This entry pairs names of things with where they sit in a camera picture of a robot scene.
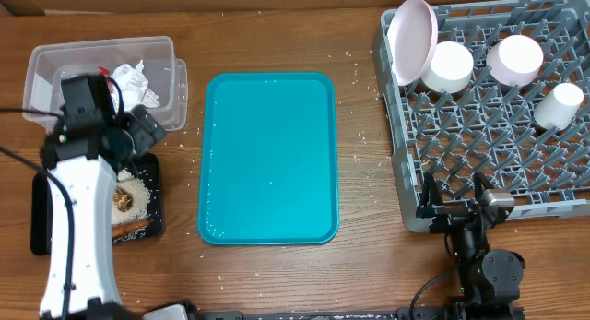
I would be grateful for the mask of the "large white plate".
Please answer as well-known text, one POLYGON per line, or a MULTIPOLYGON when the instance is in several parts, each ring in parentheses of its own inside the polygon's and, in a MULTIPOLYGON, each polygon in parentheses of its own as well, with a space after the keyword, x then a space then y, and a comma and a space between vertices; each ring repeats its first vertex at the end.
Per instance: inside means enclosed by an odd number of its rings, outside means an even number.
POLYGON ((386 33, 392 71, 399 86, 420 79, 427 71, 438 42, 438 22, 425 0, 406 0, 395 12, 386 33))

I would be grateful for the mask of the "brown food scrap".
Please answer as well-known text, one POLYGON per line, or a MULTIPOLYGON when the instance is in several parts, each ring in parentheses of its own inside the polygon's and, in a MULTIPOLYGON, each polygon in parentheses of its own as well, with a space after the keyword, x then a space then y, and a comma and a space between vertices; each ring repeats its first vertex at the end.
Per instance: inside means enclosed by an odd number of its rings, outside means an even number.
POLYGON ((120 212, 127 212, 133 206, 134 199, 123 188, 117 187, 113 195, 113 204, 120 212))

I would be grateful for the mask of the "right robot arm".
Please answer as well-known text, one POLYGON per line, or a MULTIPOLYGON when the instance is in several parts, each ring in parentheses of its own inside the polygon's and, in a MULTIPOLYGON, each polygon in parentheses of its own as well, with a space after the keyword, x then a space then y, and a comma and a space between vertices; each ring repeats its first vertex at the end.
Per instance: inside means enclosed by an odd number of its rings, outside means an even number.
POLYGON ((513 308, 520 298, 525 260, 505 249, 490 247, 487 230, 504 223, 514 209, 512 194, 493 186, 481 172, 473 174, 475 198, 465 205, 443 202, 433 175, 423 175, 417 216, 430 219, 429 232, 444 235, 454 267, 430 279, 414 295, 408 309, 411 319, 523 319, 524 311, 513 308), (433 309, 418 307, 421 294, 432 284, 457 274, 461 295, 433 309))

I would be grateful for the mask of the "white cup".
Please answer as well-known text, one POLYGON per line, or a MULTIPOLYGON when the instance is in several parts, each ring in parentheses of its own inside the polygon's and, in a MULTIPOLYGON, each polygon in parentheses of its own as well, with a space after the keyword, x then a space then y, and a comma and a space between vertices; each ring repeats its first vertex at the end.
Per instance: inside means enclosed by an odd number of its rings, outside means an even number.
POLYGON ((571 83, 557 85, 534 109, 534 120, 543 129, 568 127, 584 98, 583 91, 571 83))

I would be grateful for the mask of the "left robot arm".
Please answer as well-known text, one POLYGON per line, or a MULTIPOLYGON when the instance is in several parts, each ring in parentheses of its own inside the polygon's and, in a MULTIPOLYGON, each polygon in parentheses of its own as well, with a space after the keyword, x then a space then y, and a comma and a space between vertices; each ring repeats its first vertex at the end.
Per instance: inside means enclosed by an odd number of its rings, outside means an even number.
POLYGON ((120 170, 157 167, 150 149, 165 129, 142 105, 127 112, 110 77, 81 75, 61 83, 65 107, 41 148, 51 204, 50 269, 42 319, 135 319, 117 290, 112 260, 112 205, 120 170))

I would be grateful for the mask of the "pale green bowl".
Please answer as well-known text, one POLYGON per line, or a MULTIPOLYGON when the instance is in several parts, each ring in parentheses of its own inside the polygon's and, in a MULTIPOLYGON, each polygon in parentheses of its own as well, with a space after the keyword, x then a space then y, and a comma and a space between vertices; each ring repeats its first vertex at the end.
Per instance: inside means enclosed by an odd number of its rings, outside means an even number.
POLYGON ((473 56, 465 46, 444 41, 436 45, 430 66, 421 80, 436 92, 456 93, 468 85, 473 67, 473 56))

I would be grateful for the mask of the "small white bowl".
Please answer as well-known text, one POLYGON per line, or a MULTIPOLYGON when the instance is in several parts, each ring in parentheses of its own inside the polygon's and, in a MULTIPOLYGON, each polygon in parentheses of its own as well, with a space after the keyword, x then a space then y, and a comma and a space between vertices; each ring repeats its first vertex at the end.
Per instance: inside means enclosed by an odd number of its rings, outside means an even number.
POLYGON ((489 50, 486 64, 496 81, 513 87, 532 83, 543 60, 544 54, 536 41, 524 35, 511 35, 489 50))

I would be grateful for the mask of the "red snack wrapper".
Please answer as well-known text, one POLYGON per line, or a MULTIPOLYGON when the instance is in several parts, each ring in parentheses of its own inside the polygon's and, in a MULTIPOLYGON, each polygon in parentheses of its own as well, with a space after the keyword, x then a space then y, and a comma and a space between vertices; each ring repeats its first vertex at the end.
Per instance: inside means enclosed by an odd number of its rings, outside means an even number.
POLYGON ((108 76, 110 74, 110 71, 105 67, 99 66, 98 73, 103 76, 108 76))

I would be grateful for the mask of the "carrot piece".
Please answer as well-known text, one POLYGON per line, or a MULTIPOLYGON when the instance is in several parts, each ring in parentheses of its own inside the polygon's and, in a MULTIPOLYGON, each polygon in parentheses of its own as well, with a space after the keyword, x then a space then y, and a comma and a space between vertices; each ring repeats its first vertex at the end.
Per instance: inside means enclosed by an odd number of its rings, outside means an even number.
POLYGON ((125 224, 120 224, 112 227, 112 238, 115 240, 117 238, 124 237, 134 231, 141 230, 148 226, 151 223, 151 220, 137 220, 132 222, 127 222, 125 224))

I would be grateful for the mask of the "white napkin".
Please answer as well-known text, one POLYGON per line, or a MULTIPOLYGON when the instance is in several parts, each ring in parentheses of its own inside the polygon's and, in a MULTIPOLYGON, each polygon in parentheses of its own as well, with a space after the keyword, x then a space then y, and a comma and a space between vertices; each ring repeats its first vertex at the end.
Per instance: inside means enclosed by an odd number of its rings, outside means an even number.
POLYGON ((135 67, 120 65, 111 73, 111 78, 122 91, 126 111, 131 111, 137 105, 150 109, 159 107, 159 96, 148 87, 149 82, 143 71, 144 64, 140 61, 135 67))

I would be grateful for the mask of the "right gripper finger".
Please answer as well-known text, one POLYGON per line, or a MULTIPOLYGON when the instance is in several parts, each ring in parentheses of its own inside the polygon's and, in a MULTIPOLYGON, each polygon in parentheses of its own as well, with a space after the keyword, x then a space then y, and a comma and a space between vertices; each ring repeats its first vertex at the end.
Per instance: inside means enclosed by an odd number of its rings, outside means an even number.
POLYGON ((488 180, 483 172, 475 172, 473 174, 473 186, 475 191, 475 197, 470 202, 472 208, 477 206, 488 206, 491 202, 490 194, 486 193, 487 190, 493 189, 494 186, 488 180))
POLYGON ((438 210, 444 208, 444 202, 438 185, 431 172, 423 174, 423 186, 421 192, 421 209, 438 210))

